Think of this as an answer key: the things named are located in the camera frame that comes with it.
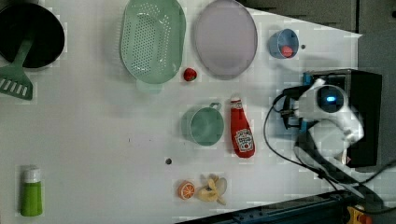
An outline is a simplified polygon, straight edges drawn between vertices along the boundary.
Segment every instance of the black frying pan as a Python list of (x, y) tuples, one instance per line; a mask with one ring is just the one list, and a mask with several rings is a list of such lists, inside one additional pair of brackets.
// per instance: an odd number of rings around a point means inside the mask
[(14, 61), (30, 21), (35, 19), (39, 19), (40, 23), (35, 28), (35, 41), (23, 67), (43, 67), (61, 55), (64, 50), (64, 28), (58, 19), (39, 5), (23, 3), (0, 11), (0, 54), (7, 61)]

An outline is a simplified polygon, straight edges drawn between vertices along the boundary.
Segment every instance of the white table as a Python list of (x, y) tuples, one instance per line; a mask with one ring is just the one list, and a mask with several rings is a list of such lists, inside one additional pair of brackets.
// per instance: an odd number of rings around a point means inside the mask
[[(186, 83), (179, 73), (158, 95), (139, 92), (120, 61), (127, 0), (41, 2), (60, 15), (67, 45), (51, 67), (28, 72), (35, 85), (32, 102), (0, 97), (2, 224), (173, 223), (332, 190), (267, 148), (263, 119), (272, 100), (299, 85), (304, 71), (356, 68), (359, 35), (250, 10), (259, 33), (256, 58), (238, 78), (219, 80), (204, 69), (191, 43), (193, 22), (212, 0), (179, 2), (188, 22), (180, 72), (194, 67), (199, 77)], [(266, 47), (283, 28), (297, 31), (306, 45), (291, 60), (272, 58)], [(230, 142), (229, 100), (237, 92), (256, 142), (251, 160), (236, 157)], [(199, 147), (181, 136), (179, 121), (192, 106), (212, 102), (223, 104), (224, 135), (213, 147)], [(295, 133), (271, 118), (272, 144), (291, 156)], [(18, 213), (20, 170), (28, 164), (44, 173), (42, 217)], [(201, 187), (209, 174), (227, 178), (226, 206), (176, 196), (180, 180)]]

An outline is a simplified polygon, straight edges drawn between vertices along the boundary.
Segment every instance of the white bottle cap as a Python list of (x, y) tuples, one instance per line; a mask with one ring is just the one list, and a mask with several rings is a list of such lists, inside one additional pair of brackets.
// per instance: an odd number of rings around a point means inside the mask
[(41, 181), (41, 172), (37, 167), (32, 167), (24, 172), (24, 182), (25, 183), (38, 183)]
[(233, 97), (233, 98), (231, 98), (231, 102), (240, 101), (240, 100), (241, 100), (241, 98), (239, 98), (239, 97)]

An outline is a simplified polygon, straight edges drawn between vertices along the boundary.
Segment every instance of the ketchup bottle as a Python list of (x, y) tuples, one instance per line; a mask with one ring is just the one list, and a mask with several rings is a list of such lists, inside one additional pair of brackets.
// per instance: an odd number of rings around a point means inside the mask
[(250, 158), (256, 149), (253, 134), (251, 133), (248, 120), (240, 98), (231, 99), (231, 138), (233, 149), (240, 158)]

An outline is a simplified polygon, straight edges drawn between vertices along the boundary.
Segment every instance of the green bottle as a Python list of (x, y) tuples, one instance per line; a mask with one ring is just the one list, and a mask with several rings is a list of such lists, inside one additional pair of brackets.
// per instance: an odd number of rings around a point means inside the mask
[(24, 172), (21, 215), (36, 217), (42, 213), (40, 169), (32, 167)]

